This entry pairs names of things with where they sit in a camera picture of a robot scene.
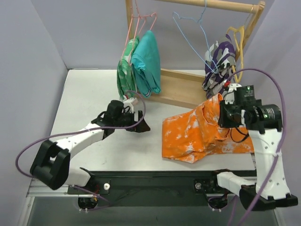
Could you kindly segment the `orange tie-dye trousers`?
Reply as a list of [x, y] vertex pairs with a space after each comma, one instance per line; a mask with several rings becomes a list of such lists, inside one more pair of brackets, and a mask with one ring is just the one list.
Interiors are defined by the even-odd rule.
[[226, 129], [218, 125], [223, 100], [217, 94], [189, 112], [162, 122], [162, 157], [195, 163], [207, 155], [253, 153], [247, 129]]

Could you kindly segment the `blue wire hanger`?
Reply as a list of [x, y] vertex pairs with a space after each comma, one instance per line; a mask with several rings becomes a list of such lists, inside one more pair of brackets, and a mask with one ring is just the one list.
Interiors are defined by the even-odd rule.
[[209, 60], [212, 60], [212, 55], [210, 53], [207, 33], [202, 26], [208, 1], [204, 0], [203, 3], [204, 6], [199, 11], [198, 16], [196, 14], [192, 16], [184, 15], [174, 11], [172, 19], [191, 50], [204, 63], [204, 67], [207, 66], [209, 72], [215, 73], [218, 70], [217, 63], [211, 65], [209, 62]]

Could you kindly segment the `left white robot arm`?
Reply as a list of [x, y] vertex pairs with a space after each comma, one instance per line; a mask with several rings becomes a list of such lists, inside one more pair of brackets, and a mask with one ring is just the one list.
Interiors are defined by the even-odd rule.
[[62, 185], [70, 185], [78, 186], [86, 194], [93, 192], [98, 184], [95, 174], [83, 167], [72, 168], [71, 159], [117, 129], [136, 133], [150, 131], [144, 120], [144, 111], [134, 110], [135, 101], [112, 100], [106, 111], [101, 112], [73, 136], [57, 141], [43, 141], [30, 168], [30, 174], [52, 190], [57, 190]]

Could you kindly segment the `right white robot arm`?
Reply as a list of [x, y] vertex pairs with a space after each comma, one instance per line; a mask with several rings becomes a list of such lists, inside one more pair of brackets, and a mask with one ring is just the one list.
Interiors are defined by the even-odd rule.
[[256, 162], [256, 182], [236, 175], [229, 169], [212, 171], [206, 178], [195, 179], [198, 193], [233, 193], [243, 207], [266, 211], [298, 205], [298, 198], [287, 186], [281, 145], [284, 126], [281, 110], [275, 104], [263, 105], [254, 95], [254, 87], [230, 84], [220, 102], [218, 124], [222, 128], [244, 126], [251, 139]]

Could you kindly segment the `yellow plastic hanger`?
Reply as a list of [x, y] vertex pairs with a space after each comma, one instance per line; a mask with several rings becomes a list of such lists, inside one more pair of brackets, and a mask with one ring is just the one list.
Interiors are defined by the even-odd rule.
[[[244, 68], [243, 42], [245, 37], [245, 26], [243, 25], [238, 28], [234, 28], [230, 26], [226, 33], [228, 34], [230, 31], [233, 32], [233, 38], [236, 45], [235, 57], [238, 57], [240, 59], [240, 69], [243, 69]], [[240, 37], [239, 41], [236, 36], [237, 33], [239, 33], [239, 37]], [[232, 66], [232, 70], [233, 72], [236, 72], [236, 66]], [[243, 76], [243, 72], [240, 72], [238, 75], [235, 74], [234, 75], [235, 83], [240, 83], [242, 76]]]

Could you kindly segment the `green patterned trousers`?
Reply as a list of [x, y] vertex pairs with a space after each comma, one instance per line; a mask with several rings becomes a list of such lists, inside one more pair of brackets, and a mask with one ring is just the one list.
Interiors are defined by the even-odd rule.
[[117, 66], [117, 88], [119, 98], [123, 101], [132, 98], [135, 94], [128, 92], [128, 90], [137, 91], [135, 73], [132, 69], [131, 57], [136, 47], [139, 44], [139, 37], [128, 41], [124, 54]]

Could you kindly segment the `purple camouflage trousers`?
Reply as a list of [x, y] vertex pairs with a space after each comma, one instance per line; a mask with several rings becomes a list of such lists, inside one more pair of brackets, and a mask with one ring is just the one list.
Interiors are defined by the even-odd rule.
[[205, 53], [205, 80], [202, 89], [206, 92], [207, 99], [224, 92], [224, 83], [233, 73], [232, 66], [235, 65], [234, 45], [226, 34], [215, 41]]

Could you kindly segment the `teal trousers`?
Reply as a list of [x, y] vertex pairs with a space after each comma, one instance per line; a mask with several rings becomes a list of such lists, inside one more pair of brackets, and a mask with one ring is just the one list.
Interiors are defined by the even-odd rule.
[[160, 54], [154, 33], [148, 30], [137, 45], [131, 58], [137, 88], [149, 98], [161, 92]]

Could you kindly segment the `wooden clothes rack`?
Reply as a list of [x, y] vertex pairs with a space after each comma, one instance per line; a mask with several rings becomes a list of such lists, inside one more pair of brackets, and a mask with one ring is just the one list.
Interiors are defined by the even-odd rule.
[[[204, 6], [203, 0], [169, 0], [168, 2], [198, 7]], [[259, 1], [257, 5], [251, 5], [232, 1], [208, 0], [207, 8], [243, 12], [252, 15], [252, 18], [246, 19], [248, 25], [244, 25], [244, 48], [264, 11], [265, 5], [266, 3], [264, 1]], [[132, 1], [126, 0], [125, 6], [128, 18], [130, 14], [133, 13]], [[135, 7], [137, 14], [139, 14], [137, 1], [135, 1]], [[205, 77], [202, 75], [162, 68], [161, 78], [163, 79], [161, 82], [163, 91], [159, 94], [152, 95], [150, 97], [151, 101], [192, 109], [206, 100], [205, 91], [201, 88], [201, 83], [205, 80]]]

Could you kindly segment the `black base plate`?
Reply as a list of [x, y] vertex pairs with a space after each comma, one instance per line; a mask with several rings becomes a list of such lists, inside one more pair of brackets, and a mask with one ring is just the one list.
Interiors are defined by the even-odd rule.
[[98, 206], [112, 207], [198, 207], [224, 209], [233, 194], [218, 187], [211, 171], [95, 171], [92, 184], [81, 191], [72, 186], [67, 193], [101, 195]]

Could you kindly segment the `aluminium mounting rail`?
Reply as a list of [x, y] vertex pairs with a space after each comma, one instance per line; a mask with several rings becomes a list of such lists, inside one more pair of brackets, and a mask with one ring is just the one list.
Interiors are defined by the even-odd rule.
[[[257, 178], [256, 177], [244, 177], [244, 179], [251, 181], [252, 183], [257, 182]], [[112, 188], [112, 186], [110, 188], [108, 188], [108, 190], [105, 190], [104, 188], [104, 184], [105, 182], [103, 182], [100, 185], [100, 188], [98, 190], [98, 193], [101, 196], [105, 196], [105, 195], [109, 195], [110, 193], [112, 194], [112, 192], [114, 191], [114, 189]], [[222, 195], [222, 193], [224, 193], [224, 191], [214, 191], [214, 192], [210, 192], [209, 190], [206, 191], [207, 194], [209, 194], [209, 196], [219, 196]], [[42, 182], [33, 179], [30, 183], [28, 192], [27, 192], [27, 197], [50, 197], [50, 196], [64, 196], [64, 195], [81, 195], [81, 196], [89, 196], [91, 194], [82, 191], [80, 189], [76, 189], [72, 186], [68, 186], [68, 185], [63, 185], [62, 187], [58, 188], [57, 190], [52, 190], [51, 188], [49, 188], [48, 186], [46, 186], [45, 184], [43, 184]]]

